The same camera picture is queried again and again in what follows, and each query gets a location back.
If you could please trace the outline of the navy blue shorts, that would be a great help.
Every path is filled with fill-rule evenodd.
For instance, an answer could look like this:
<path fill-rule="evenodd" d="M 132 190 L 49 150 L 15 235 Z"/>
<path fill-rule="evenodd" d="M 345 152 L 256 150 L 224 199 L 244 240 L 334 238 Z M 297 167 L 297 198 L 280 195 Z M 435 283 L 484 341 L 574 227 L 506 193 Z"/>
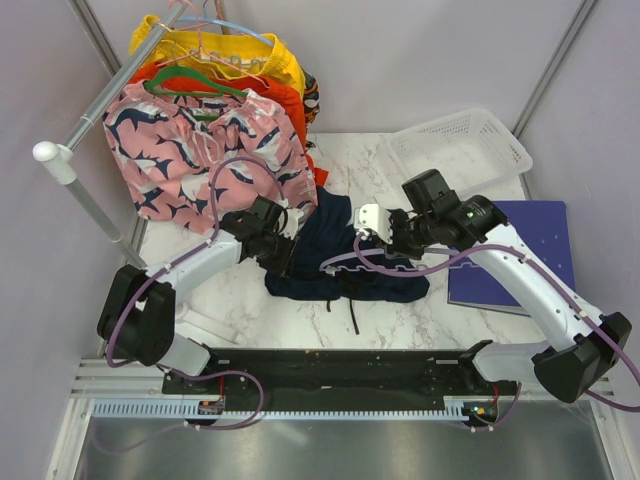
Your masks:
<path fill-rule="evenodd" d="M 352 205 L 347 196 L 317 189 L 319 204 L 299 233 L 289 273 L 268 273 L 269 294 L 297 301 L 331 303 L 355 301 L 411 303 L 425 297 L 424 277 L 400 278 L 369 272 L 353 254 L 356 231 L 351 225 Z"/>

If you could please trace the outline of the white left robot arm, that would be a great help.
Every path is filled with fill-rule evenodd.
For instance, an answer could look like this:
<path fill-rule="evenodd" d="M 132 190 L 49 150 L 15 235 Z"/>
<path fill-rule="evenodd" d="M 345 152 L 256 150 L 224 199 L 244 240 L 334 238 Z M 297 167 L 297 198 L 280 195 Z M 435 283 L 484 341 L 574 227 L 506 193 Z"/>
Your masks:
<path fill-rule="evenodd" d="M 198 393 L 219 382 L 208 348 L 179 334 L 179 304 L 212 276 L 247 258 L 265 271 L 290 269 L 304 212 L 287 201 L 257 197 L 247 210 L 229 212 L 211 237 L 191 250 L 145 268 L 126 265 L 112 281 L 97 324 L 112 368 L 138 362 L 184 373 Z"/>

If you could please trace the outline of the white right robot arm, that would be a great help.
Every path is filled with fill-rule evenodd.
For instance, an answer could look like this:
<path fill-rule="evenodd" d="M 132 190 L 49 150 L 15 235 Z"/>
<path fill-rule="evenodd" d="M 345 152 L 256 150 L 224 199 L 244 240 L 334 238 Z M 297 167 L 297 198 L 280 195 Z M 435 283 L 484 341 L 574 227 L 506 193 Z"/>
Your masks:
<path fill-rule="evenodd" d="M 481 393 L 499 381 L 537 382 L 572 403 L 618 362 L 639 374 L 624 352 L 631 322 L 620 312 L 603 313 L 574 292 L 492 201 L 482 195 L 460 199 L 436 169 L 414 176 L 402 189 L 412 211 L 389 214 L 383 228 L 387 253 L 419 259 L 435 244 L 456 250 L 453 262 L 468 258 L 486 271 L 545 336 L 539 343 L 476 344 L 457 371 L 465 391 Z"/>

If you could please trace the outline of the translucent lilac hanger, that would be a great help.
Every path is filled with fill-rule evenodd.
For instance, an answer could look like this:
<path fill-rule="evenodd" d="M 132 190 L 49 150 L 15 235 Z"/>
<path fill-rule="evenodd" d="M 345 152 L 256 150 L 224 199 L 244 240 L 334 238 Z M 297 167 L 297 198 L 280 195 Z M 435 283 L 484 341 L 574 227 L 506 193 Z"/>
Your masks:
<path fill-rule="evenodd" d="M 428 247 L 426 253 L 447 257 L 447 260 L 440 264 L 428 266 L 416 264 L 408 259 L 387 259 L 382 248 L 373 248 L 331 257 L 321 262 L 319 271 L 329 275 L 336 275 L 339 272 L 379 273 L 394 278 L 419 278 L 445 270 L 457 261 L 486 249 L 487 245 L 475 246 L 464 251 Z"/>

